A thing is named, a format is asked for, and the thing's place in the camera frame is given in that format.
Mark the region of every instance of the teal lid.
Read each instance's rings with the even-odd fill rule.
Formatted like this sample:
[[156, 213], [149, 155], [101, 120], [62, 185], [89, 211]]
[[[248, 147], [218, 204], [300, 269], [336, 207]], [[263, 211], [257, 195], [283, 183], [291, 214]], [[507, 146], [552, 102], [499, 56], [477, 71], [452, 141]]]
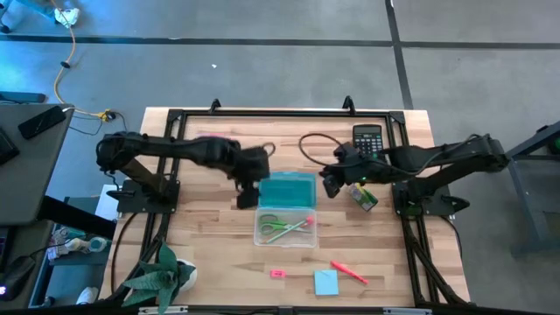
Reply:
[[259, 208], [315, 209], [315, 174], [276, 171], [259, 183]]

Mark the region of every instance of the pink eraser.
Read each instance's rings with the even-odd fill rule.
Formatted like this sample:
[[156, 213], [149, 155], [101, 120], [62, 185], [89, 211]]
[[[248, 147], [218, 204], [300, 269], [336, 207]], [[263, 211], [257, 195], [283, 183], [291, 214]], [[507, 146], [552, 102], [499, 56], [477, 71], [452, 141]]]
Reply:
[[286, 277], [286, 271], [282, 269], [273, 269], [270, 271], [270, 277]]

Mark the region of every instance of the wooden table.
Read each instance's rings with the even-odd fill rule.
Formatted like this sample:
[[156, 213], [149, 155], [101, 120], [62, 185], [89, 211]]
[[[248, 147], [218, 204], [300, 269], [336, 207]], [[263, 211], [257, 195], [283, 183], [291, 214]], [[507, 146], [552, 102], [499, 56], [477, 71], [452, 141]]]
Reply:
[[[162, 136], [169, 108], [147, 108], [142, 133]], [[405, 110], [409, 142], [433, 146], [428, 114]], [[306, 117], [189, 117], [185, 138], [214, 134], [231, 137], [247, 147], [265, 142], [276, 144], [270, 158], [272, 171], [317, 173], [321, 166], [308, 161], [298, 149], [298, 139], [309, 132], [323, 132], [341, 142], [352, 139], [352, 126], [377, 123], [383, 126], [383, 143], [389, 147], [382, 119]], [[400, 134], [394, 127], [397, 143]], [[305, 148], [314, 157], [334, 162], [335, 145], [312, 137]], [[140, 157], [155, 171], [158, 159]], [[389, 185], [368, 185], [379, 204], [366, 213], [342, 189], [328, 199], [322, 178], [317, 175], [318, 246], [316, 248], [257, 247], [253, 243], [254, 210], [235, 207], [233, 181], [216, 170], [181, 161], [178, 179], [181, 194], [178, 211], [171, 217], [167, 242], [178, 257], [195, 263], [199, 276], [194, 288], [180, 294], [176, 305], [298, 305], [298, 306], [412, 306], [412, 290], [404, 250], [401, 222], [394, 214]], [[122, 238], [115, 266], [115, 286], [137, 262], [146, 214], [139, 214]], [[115, 232], [120, 234], [128, 216], [123, 216]], [[433, 262], [452, 288], [469, 299], [466, 280], [452, 228], [441, 218], [426, 217]], [[337, 260], [369, 280], [363, 285], [339, 273], [339, 295], [316, 297], [313, 271], [330, 269]], [[101, 298], [110, 295], [109, 260], [101, 288]], [[286, 270], [285, 279], [270, 278], [270, 270]], [[428, 298], [423, 268], [419, 268], [423, 294]]]

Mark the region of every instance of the green plant leaves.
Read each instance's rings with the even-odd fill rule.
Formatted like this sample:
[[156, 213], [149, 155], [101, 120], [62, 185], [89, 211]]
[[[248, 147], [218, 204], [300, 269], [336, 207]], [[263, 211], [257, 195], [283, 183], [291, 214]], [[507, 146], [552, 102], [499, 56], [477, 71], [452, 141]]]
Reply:
[[146, 263], [139, 261], [138, 264], [140, 265], [140, 268], [142, 268], [143, 272], [147, 274], [155, 271], [164, 271], [164, 268], [160, 263]]
[[191, 278], [191, 274], [196, 270], [196, 267], [191, 265], [182, 264], [178, 267], [178, 282], [179, 285], [185, 284]]
[[157, 295], [157, 298], [159, 298], [159, 307], [157, 308], [159, 315], [164, 315], [165, 310], [167, 310], [169, 305], [172, 303], [172, 295], [176, 287], [177, 280], [175, 280], [170, 287], [163, 288], [159, 291], [159, 294]]
[[135, 290], [132, 294], [122, 303], [122, 307], [134, 305], [147, 300], [148, 298], [155, 298], [158, 295], [156, 290]]
[[138, 278], [130, 279], [122, 285], [137, 290], [159, 290], [169, 287], [173, 283], [167, 271], [151, 272]]
[[177, 273], [177, 257], [173, 253], [172, 249], [167, 246], [167, 243], [163, 241], [161, 248], [159, 249], [159, 264], [164, 270], [169, 270]]

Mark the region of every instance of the gray floor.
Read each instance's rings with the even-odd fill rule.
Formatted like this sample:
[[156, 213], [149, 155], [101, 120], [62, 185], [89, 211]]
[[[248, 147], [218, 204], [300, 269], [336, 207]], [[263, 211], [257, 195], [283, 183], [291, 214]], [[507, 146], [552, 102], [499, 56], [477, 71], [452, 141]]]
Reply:
[[[76, 3], [83, 16], [75, 30], [83, 36], [391, 39], [381, 0]], [[16, 33], [66, 36], [60, 25], [17, 5], [4, 20]], [[394, 0], [394, 6], [402, 40], [560, 42], [554, 0]], [[42, 92], [55, 102], [52, 83], [69, 49], [0, 42], [0, 88]], [[131, 130], [146, 106], [208, 106], [216, 97], [225, 106], [337, 108], [352, 95], [360, 108], [403, 109], [392, 48], [83, 44], [76, 56], [60, 86], [65, 99], [84, 109], [120, 110]], [[490, 133], [507, 150], [560, 117], [558, 50], [403, 49], [403, 57], [414, 108], [428, 110], [437, 144]], [[104, 131], [121, 128], [114, 122]], [[109, 182], [95, 165], [101, 137], [68, 134], [51, 195], [96, 194]], [[457, 219], [472, 300], [560, 313], [560, 255], [516, 260], [509, 253], [525, 239], [509, 174], [474, 174], [451, 190], [472, 203]]]

